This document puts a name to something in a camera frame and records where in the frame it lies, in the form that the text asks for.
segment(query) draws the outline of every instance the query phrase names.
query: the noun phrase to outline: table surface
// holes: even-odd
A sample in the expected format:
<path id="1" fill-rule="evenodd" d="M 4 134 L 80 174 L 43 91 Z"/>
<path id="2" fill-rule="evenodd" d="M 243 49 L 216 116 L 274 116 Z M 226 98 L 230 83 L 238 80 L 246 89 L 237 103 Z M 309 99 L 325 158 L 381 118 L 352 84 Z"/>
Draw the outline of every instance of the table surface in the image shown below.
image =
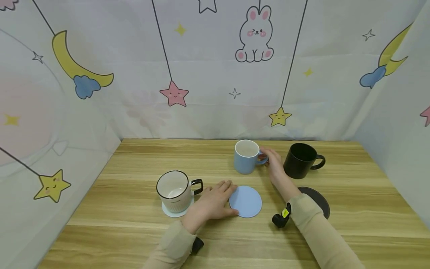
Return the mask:
<path id="1" fill-rule="evenodd" d="M 155 190 L 162 174 L 182 170 L 205 186 L 222 179 L 256 189 L 254 218 L 209 221 L 198 236 L 205 246 L 183 268 L 319 268 L 306 241 L 289 222 L 275 228 L 284 206 L 267 168 L 250 175 L 233 168 L 233 140 L 125 139 L 40 264 L 41 269 L 123 269 L 143 266 L 170 223 Z M 257 141 L 284 159 L 290 141 Z M 428 268 L 430 232 L 385 174 L 356 142 L 308 142 L 326 157 L 297 186 L 321 192 L 329 222 L 367 269 Z"/>

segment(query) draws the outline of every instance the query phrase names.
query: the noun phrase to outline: cartoon bunny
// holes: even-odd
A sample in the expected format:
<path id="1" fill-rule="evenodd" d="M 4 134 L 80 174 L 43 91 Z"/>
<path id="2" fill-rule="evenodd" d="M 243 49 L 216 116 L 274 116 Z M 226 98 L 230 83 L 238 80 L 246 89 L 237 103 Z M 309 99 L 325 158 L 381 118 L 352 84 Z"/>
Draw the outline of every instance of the cartoon bunny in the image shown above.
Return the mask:
<path id="1" fill-rule="evenodd" d="M 256 6 L 248 9 L 246 21 L 240 28 L 240 42 L 243 48 L 236 51 L 238 62 L 259 62 L 272 58 L 273 49 L 267 45 L 273 32 L 271 13 L 272 9 L 269 6 L 264 6 L 260 12 Z"/>

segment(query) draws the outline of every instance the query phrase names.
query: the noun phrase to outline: hand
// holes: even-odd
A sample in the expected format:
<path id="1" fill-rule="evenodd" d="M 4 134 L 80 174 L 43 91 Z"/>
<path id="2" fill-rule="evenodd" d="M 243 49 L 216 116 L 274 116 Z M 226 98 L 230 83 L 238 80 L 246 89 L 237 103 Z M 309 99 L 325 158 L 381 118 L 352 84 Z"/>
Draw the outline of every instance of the hand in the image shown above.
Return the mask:
<path id="1" fill-rule="evenodd" d="M 206 188 L 200 199 L 191 205 L 185 214 L 182 220 L 184 228 L 195 234 L 207 220 L 238 215 L 239 211 L 224 207 L 236 188 L 237 185 L 233 185 L 231 180 L 223 180 L 214 187 Z"/>
<path id="2" fill-rule="evenodd" d="M 271 148 L 260 147 L 260 150 L 269 158 L 270 181 L 284 198 L 284 201 L 287 203 L 291 198 L 300 195 L 300 190 L 284 172 L 281 156 Z"/>

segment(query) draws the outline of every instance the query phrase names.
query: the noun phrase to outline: sleeve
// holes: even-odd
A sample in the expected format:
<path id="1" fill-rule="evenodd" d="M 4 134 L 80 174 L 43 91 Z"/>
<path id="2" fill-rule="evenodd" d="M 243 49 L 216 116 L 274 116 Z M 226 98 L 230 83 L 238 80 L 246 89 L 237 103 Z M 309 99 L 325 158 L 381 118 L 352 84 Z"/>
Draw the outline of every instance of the sleeve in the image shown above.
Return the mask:
<path id="1" fill-rule="evenodd" d="M 195 239 L 181 221 L 172 223 L 143 269 L 179 269 L 190 255 Z"/>
<path id="2" fill-rule="evenodd" d="M 321 269 L 363 269 L 357 255 L 306 194 L 289 201 L 291 219 L 309 245 Z"/>

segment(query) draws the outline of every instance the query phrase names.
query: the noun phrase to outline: finger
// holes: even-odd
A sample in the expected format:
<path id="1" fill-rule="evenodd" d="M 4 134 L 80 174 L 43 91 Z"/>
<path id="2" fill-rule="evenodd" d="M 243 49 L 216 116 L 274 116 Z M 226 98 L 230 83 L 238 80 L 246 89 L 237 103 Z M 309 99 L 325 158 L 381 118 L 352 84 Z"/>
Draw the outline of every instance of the finger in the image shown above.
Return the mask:
<path id="1" fill-rule="evenodd" d="M 270 148 L 260 148 L 261 152 L 263 152 L 267 157 L 269 157 L 269 159 L 274 159 L 276 158 L 275 153 L 273 153 L 272 149 Z"/>
<path id="2" fill-rule="evenodd" d="M 281 155 L 279 155 L 278 152 L 276 152 L 274 149 L 270 149 L 270 152 L 273 153 L 273 155 L 275 156 L 276 159 L 281 161 Z"/>
<path id="3" fill-rule="evenodd" d="M 224 208 L 224 216 L 237 216 L 239 215 L 239 211 L 233 208 Z"/>
<path id="4" fill-rule="evenodd" d="M 224 184 L 222 184 L 221 187 L 219 187 L 219 190 L 224 192 L 230 187 L 230 185 L 231 185 L 231 180 L 228 180 L 228 181 L 224 182 Z"/>
<path id="5" fill-rule="evenodd" d="M 212 187 L 211 187 L 211 186 L 209 186 L 209 187 L 207 187 L 207 188 L 203 191 L 203 193 L 210 192 L 211 190 L 212 190 Z"/>
<path id="6" fill-rule="evenodd" d="M 230 187 L 225 191 L 227 196 L 230 198 L 230 196 L 233 194 L 234 191 L 236 191 L 237 185 L 231 184 Z"/>
<path id="7" fill-rule="evenodd" d="M 219 189 L 222 186 L 222 184 L 224 184 L 224 183 L 225 183 L 225 180 L 220 181 L 217 185 L 214 186 L 213 189 L 215 189 L 215 190 Z"/>

